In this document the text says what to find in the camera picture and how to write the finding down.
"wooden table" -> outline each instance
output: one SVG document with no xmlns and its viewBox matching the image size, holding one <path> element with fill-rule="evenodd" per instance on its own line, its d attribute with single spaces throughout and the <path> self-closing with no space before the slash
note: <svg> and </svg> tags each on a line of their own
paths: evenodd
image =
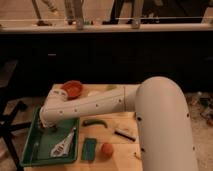
<svg viewBox="0 0 213 171">
<path fill-rule="evenodd" d="M 103 92 L 107 91 L 109 85 L 84 85 L 84 90 L 81 97 L 85 97 L 91 91 Z M 139 153 L 139 140 L 137 125 L 134 119 L 134 113 L 124 112 L 115 114 L 105 114 L 98 116 L 81 117 L 80 123 L 84 119 L 99 118 L 107 122 L 108 128 L 103 125 L 92 125 L 88 127 L 82 127 L 80 124 L 79 129 L 79 144 L 78 144 L 78 158 L 72 164 L 42 166 L 42 167 L 26 167 L 25 171 L 142 171 L 142 162 L 134 156 L 136 152 Z M 114 134 L 114 129 L 117 124 L 124 124 L 134 130 L 136 133 L 136 141 L 133 142 L 124 137 Z M 96 138 L 96 158 L 92 163 L 81 161 L 81 152 L 84 139 L 86 137 Z M 104 142 L 110 142 L 113 144 L 114 153 L 110 159 L 104 159 L 100 154 L 100 147 Z"/>
</svg>

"black chair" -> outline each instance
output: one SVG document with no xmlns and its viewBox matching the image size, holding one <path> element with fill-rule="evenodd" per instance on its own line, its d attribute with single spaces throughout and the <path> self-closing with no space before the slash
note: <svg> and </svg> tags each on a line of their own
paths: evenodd
<svg viewBox="0 0 213 171">
<path fill-rule="evenodd" d="M 16 69 L 17 61 L 1 62 L 0 65 L 0 138 L 3 138 L 8 151 L 16 165 L 17 171 L 23 171 L 20 166 L 19 157 L 16 149 L 13 145 L 12 138 L 14 137 L 12 132 L 20 129 L 28 128 L 30 122 L 21 124 L 12 124 L 19 110 L 25 110 L 27 106 L 19 101 L 10 114 L 4 114 L 7 102 L 11 100 L 9 85 L 12 79 L 13 73 Z"/>
</svg>

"black cabinet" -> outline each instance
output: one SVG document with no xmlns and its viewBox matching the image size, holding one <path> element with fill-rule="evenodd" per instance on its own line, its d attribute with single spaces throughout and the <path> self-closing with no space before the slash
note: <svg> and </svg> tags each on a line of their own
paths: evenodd
<svg viewBox="0 0 213 171">
<path fill-rule="evenodd" d="M 25 92 L 47 93 L 53 83 L 71 79 L 139 83 L 152 76 L 169 77 L 184 91 L 213 89 L 211 31 L 5 34 L 0 39 L 0 58 L 20 61 L 14 85 Z"/>
</svg>

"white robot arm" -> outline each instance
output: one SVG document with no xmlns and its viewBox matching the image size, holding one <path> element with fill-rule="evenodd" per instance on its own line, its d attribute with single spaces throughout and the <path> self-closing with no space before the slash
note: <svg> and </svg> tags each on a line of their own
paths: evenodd
<svg viewBox="0 0 213 171">
<path fill-rule="evenodd" d="M 44 127 L 68 118 L 134 111 L 144 171 L 198 171 L 187 103 L 172 80 L 153 77 L 140 85 L 66 99 L 65 91 L 50 91 L 40 111 Z"/>
</svg>

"green tray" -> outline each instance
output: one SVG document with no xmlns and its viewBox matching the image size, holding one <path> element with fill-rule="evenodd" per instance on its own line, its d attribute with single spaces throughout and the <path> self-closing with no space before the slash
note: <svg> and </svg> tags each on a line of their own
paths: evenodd
<svg viewBox="0 0 213 171">
<path fill-rule="evenodd" d="M 39 111 L 40 108 L 37 108 L 34 113 L 22 155 L 21 166 L 44 166 L 74 162 L 78 155 L 79 118 L 59 122 L 56 132 L 42 132 L 38 128 Z M 63 157 L 50 157 L 51 149 L 69 134 L 74 125 L 76 131 L 69 154 Z"/>
</svg>

